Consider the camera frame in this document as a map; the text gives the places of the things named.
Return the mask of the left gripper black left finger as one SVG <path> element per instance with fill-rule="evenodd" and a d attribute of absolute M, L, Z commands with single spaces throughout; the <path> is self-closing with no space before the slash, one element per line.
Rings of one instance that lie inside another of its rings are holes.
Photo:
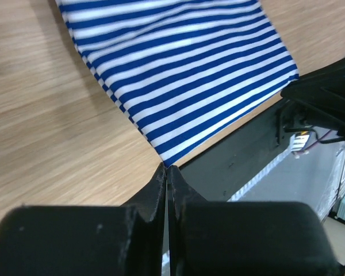
<path fill-rule="evenodd" d="M 0 275 L 160 275 L 166 169 L 121 206 L 30 206 L 0 221 Z"/>

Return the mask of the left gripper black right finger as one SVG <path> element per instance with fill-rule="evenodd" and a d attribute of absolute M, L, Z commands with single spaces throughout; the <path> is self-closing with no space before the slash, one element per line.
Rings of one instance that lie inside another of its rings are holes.
<path fill-rule="evenodd" d="M 342 275 L 302 202 L 214 202 L 167 170 L 171 275 Z"/>

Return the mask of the blue white striped tank top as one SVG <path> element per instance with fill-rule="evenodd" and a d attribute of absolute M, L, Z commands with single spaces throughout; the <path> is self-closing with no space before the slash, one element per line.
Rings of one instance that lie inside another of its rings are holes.
<path fill-rule="evenodd" d="M 57 1 L 76 51 L 166 166 L 298 78 L 259 1 Z"/>

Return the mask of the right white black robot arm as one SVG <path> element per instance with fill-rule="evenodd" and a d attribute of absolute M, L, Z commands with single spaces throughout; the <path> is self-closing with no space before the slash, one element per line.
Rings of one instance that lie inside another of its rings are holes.
<path fill-rule="evenodd" d="M 281 91 L 277 143 L 287 133 L 313 132 L 321 144 L 345 142 L 345 57 L 303 75 Z"/>

